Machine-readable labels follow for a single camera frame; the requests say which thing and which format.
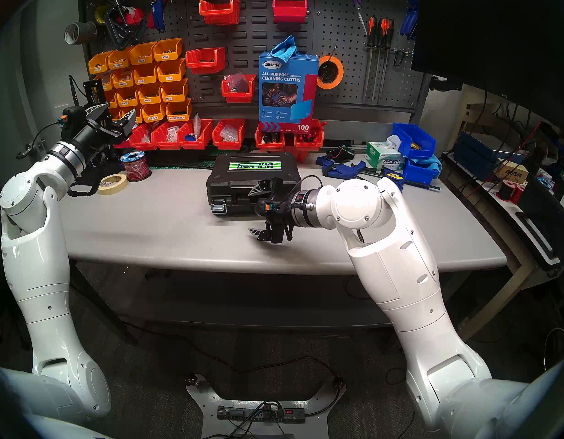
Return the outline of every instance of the green label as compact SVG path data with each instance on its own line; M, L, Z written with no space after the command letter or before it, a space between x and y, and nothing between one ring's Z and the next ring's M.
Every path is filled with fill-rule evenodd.
M281 170L282 162L238 162L229 163L230 170Z

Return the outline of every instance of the gray pegboard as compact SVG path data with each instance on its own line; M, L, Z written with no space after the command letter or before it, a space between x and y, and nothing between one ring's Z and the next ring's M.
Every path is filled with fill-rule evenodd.
M358 20L352 0L308 0L309 15L304 24L273 23L272 0L239 0L241 2L238 25L206 25L198 12L199 0L172 0L166 7L167 30L158 33L147 29L142 42L152 42L173 37L181 37L183 51L195 48L225 47L226 67L212 75L193 75L187 68L189 96L197 107L220 107L225 104L221 96L221 80L224 75L241 71L244 74L257 74L259 56L287 36L294 35L299 50L319 56L328 55L337 44L334 55L343 63L343 81L332 90L317 91L315 104L346 105L361 109L394 107L399 110L414 111L419 99L423 74L410 69L412 57L406 56L400 67L393 64L394 54L390 53L386 67L385 83L381 101L377 106L377 93L385 51L382 52L376 95L372 98L373 75L377 65L377 50L373 51L371 75L367 89L366 104L361 103L363 84L369 51L364 49L365 35ZM210 0L224 3L228 0ZM412 51L414 41L400 36L404 20L406 0L362 0L361 14L368 21L371 15L385 16L395 21L392 47ZM149 14L150 0L127 0L126 6L142 8ZM95 6L88 6L87 17L92 18ZM97 41L91 45L93 54L112 50L108 35L100 32ZM241 107L256 107L258 83L251 104L237 104Z

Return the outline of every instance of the red wire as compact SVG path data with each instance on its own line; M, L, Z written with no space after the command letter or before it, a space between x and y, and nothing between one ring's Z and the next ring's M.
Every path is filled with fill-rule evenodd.
M487 179L483 184L489 182L491 179L493 179L493 178L497 175L497 173L499 173L500 171L502 171L502 169L507 165L507 163L510 162L511 159L514 158L515 154L516 154L520 149L522 149L522 148L524 147L524 145L528 142L528 140L529 140L530 138L532 138L532 135L533 135L534 133L536 133L536 131L538 130L538 126L539 126L541 123L542 123L542 119L540 119L540 121L538 122L538 124L536 124L536 126L534 127L534 130L532 131L532 133L531 133L531 134L526 138L526 140L519 146L519 148L516 149L516 151L514 152L514 154L513 154L508 160L506 160L506 161L504 162L504 164L502 165L502 167L501 167L499 170L497 170L495 173L493 173L493 174L489 177L489 179ZM479 190L479 189L483 186L483 184L481 184L480 186L477 186L477 188L476 188L475 190L473 190L469 195L465 196L465 199L468 199L473 193L475 193L477 190Z

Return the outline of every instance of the blue bin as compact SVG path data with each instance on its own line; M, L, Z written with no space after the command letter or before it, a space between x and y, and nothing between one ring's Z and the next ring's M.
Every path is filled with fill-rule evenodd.
M414 162L409 159L406 160L406 168L404 169L404 180L411 182L418 182L420 184L430 185L434 173L428 168L416 166Z
M400 137L400 153L410 159L428 159L434 154L436 140L414 124L394 123L393 133ZM412 142L422 149L413 149Z

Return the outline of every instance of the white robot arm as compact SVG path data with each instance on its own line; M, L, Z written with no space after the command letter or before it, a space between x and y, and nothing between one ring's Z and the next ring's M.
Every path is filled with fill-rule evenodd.
M290 193L288 199L260 200L256 212L266 217L267 231L252 233L274 241L284 234L280 229L291 237L292 227L339 231L361 283L400 339L408 393L426 428L447 438L509 437L546 393L560 365L530 385L491 378L483 359L450 322L436 262L396 184L388 178L377 185L354 179ZM356 230L386 226L392 215L396 226L386 238L359 239Z
M56 143L32 168L11 178L0 194L2 256L8 285L28 326L32 375L5 370L33 414L82 423L110 409L99 365L77 337L69 310L69 260L58 201L107 144L124 140L135 111L105 128L108 104L78 112L79 131Z

